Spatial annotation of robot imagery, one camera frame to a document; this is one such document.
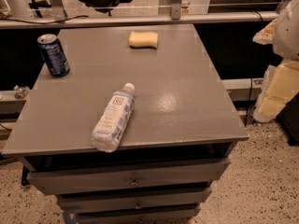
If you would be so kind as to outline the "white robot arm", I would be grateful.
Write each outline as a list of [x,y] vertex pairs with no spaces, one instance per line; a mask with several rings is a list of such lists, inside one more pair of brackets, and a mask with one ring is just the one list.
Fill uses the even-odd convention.
[[279,13],[273,51],[283,59],[299,59],[299,0],[291,0]]

